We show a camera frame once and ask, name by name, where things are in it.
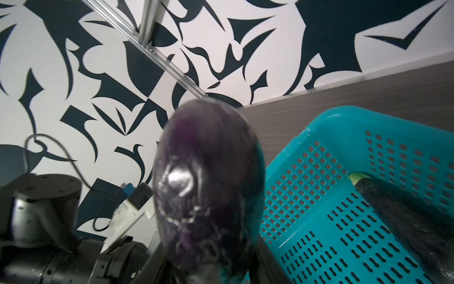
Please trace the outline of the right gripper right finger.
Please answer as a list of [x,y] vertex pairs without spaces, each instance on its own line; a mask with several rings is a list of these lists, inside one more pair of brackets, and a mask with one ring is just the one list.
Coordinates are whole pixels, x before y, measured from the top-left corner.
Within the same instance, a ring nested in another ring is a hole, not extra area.
[[254,284],[291,284],[265,241],[260,237],[254,246],[253,257]]

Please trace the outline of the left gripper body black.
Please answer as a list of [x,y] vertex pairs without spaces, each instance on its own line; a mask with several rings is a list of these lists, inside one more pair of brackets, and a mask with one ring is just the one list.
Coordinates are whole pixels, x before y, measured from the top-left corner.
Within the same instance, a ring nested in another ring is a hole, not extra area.
[[76,253],[54,246],[1,250],[2,284],[128,284],[148,259],[147,248],[123,237],[101,251],[103,243],[84,239]]

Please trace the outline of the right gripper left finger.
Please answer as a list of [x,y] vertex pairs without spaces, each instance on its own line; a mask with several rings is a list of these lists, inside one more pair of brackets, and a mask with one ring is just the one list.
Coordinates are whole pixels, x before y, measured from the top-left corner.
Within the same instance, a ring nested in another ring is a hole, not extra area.
[[166,284],[168,275],[169,264],[164,247],[159,243],[131,284]]

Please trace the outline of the teal plastic basket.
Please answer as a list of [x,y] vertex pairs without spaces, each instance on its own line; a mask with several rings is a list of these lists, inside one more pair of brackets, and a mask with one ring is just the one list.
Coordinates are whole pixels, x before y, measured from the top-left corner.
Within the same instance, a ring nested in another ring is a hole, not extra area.
[[362,172],[454,218],[454,135],[355,106],[316,117],[266,170],[260,233],[292,284],[433,284],[353,186]]

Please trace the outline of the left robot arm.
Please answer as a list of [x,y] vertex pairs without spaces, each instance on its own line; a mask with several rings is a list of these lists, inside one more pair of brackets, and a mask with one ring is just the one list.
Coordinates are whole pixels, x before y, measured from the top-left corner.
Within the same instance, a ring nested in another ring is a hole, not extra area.
[[80,179],[36,175],[37,156],[22,148],[21,175],[1,186],[1,282],[4,284],[131,284],[147,248],[125,236],[112,245],[73,232]]

